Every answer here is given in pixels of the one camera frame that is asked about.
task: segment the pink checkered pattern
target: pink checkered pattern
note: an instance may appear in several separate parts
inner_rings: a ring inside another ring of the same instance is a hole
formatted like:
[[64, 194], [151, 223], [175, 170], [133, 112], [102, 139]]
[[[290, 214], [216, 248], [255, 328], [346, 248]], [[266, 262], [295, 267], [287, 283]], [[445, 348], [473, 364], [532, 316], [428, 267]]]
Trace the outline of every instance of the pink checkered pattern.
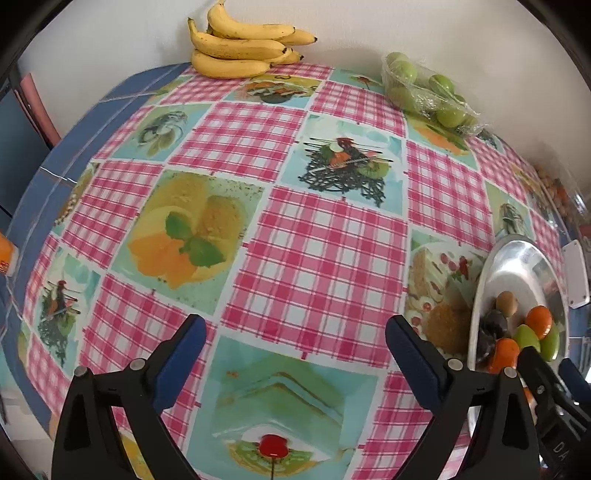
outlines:
[[64, 231], [64, 243], [108, 268], [162, 169], [138, 161], [103, 163]]
[[96, 153], [95, 158], [109, 158], [127, 139], [129, 134], [135, 132], [138, 125], [144, 117], [148, 115], [152, 108], [154, 108], [152, 105], [140, 107], [129, 120], [127, 120], [123, 126], [107, 140], [105, 145], [103, 145], [103, 147]]
[[39, 291], [43, 286], [43, 279], [45, 278], [47, 269], [56, 254], [57, 245], [58, 239], [52, 233], [49, 233], [45, 239], [45, 243], [43, 243], [43, 247], [41, 247], [41, 252], [39, 252], [39, 257], [37, 257], [33, 271], [29, 276], [27, 289], [25, 290], [25, 303], [22, 306], [22, 317], [29, 325], [33, 324], [33, 310], [37, 303]]
[[406, 136], [402, 112], [384, 95], [351, 85], [325, 82], [313, 96], [310, 111], [348, 118], [399, 137]]
[[407, 225], [345, 202], [276, 187], [222, 323], [304, 353], [386, 367]]
[[293, 75], [295, 77], [310, 77], [313, 79], [326, 80], [332, 74], [333, 69], [324, 65], [313, 63], [293, 63], [291, 65], [277, 65], [269, 70], [270, 75]]
[[566, 277], [564, 276], [564, 257], [562, 256], [562, 249], [560, 248], [560, 239], [558, 230], [554, 229], [548, 222], [546, 222], [540, 215], [530, 210], [531, 223], [534, 227], [536, 236], [536, 244], [542, 250], [542, 253], [548, 257], [556, 276], [558, 277], [558, 284], [562, 291], [566, 291]]
[[481, 250], [495, 242], [480, 174], [407, 141], [408, 218]]
[[[352, 479], [390, 480], [415, 448], [431, 417], [428, 410], [419, 406], [403, 374], [389, 373], [372, 432], [363, 445], [361, 464]], [[469, 443], [470, 435], [464, 425], [440, 480], [456, 474]]]
[[281, 106], [220, 102], [170, 164], [274, 181], [305, 116], [304, 110]]
[[170, 92], [160, 102], [160, 105], [215, 102], [222, 100], [234, 88], [244, 82], [244, 79], [212, 79], [198, 74], [192, 67], [190, 70], [192, 71], [187, 73], [194, 75], [194, 77]]
[[31, 385], [39, 392], [39, 395], [47, 404], [47, 407], [56, 416], [59, 416], [71, 380], [58, 367], [56, 361], [45, 350], [45, 347], [34, 333], [31, 334], [30, 344], [27, 355], [27, 376], [31, 380]]
[[513, 150], [509, 145], [507, 145], [504, 140], [501, 141], [503, 142], [503, 148], [505, 149], [505, 157], [507, 158], [507, 160], [517, 165], [521, 170], [526, 172], [533, 179], [539, 180], [535, 168], [529, 162], [523, 160], [523, 158], [521, 158], [517, 154], [517, 152]]
[[497, 150], [490, 148], [477, 138], [470, 138], [467, 143], [480, 164], [480, 172], [484, 178], [505, 190], [514, 199], [527, 205], [525, 190], [511, 170], [509, 161]]
[[[187, 315], [147, 288], [135, 288], [108, 274], [84, 331], [80, 364], [100, 373], [125, 368], [134, 358], [148, 358], [162, 340], [174, 335]], [[174, 407], [162, 414], [164, 424], [180, 445], [187, 434], [215, 333], [216, 326], [207, 322], [207, 342]], [[129, 429], [122, 412], [116, 412], [116, 419]]]

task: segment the metal plate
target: metal plate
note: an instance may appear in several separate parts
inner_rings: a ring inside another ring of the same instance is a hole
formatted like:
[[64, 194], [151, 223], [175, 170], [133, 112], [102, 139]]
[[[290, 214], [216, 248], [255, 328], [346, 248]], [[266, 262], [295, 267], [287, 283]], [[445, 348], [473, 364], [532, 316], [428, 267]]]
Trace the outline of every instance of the metal plate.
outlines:
[[[505, 290], [513, 292], [519, 301], [516, 314], [509, 319], [509, 331], [512, 334], [536, 305], [545, 305], [552, 313], [554, 323], [560, 331], [560, 346], [558, 357], [550, 366], [557, 371], [560, 361], [569, 351], [566, 301], [548, 259], [527, 237], [521, 235], [502, 238], [493, 247], [482, 268], [470, 324], [468, 368], [476, 369], [476, 341], [480, 319], [495, 307], [497, 295]], [[472, 407], [468, 412], [470, 435], [474, 432], [478, 411], [479, 407]]]

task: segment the bunch of bananas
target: bunch of bananas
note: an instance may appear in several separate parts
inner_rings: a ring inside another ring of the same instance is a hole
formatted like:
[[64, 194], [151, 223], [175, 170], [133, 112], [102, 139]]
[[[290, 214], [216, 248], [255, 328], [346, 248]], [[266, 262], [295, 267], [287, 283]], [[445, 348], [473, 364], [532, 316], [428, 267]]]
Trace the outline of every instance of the bunch of bananas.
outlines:
[[200, 32], [189, 18], [189, 33], [195, 49], [193, 68], [212, 78], [243, 78], [261, 75], [273, 65], [296, 63], [304, 58], [293, 45], [309, 45], [318, 40], [304, 30], [289, 25], [251, 25], [231, 18], [225, 0], [209, 9], [207, 32]]

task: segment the printed mint leaf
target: printed mint leaf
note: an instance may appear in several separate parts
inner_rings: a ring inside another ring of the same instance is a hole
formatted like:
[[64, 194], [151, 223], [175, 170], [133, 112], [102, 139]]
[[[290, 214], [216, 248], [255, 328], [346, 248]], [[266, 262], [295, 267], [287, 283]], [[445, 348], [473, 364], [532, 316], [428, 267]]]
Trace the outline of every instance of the printed mint leaf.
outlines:
[[193, 236], [189, 221], [177, 212], [170, 212], [166, 217], [166, 234], [175, 240], [188, 240]]
[[189, 261], [195, 267], [211, 267], [226, 261], [226, 258], [213, 243], [194, 236], [182, 248], [189, 253]]

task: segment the plastic package of apples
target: plastic package of apples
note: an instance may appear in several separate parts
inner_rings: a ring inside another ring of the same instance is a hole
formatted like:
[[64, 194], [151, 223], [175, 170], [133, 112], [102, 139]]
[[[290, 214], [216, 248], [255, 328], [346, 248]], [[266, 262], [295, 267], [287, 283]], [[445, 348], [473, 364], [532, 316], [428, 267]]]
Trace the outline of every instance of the plastic package of apples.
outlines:
[[462, 137], [477, 135], [486, 126], [449, 78], [404, 53], [384, 57], [382, 81], [386, 96], [406, 113], [426, 117]]

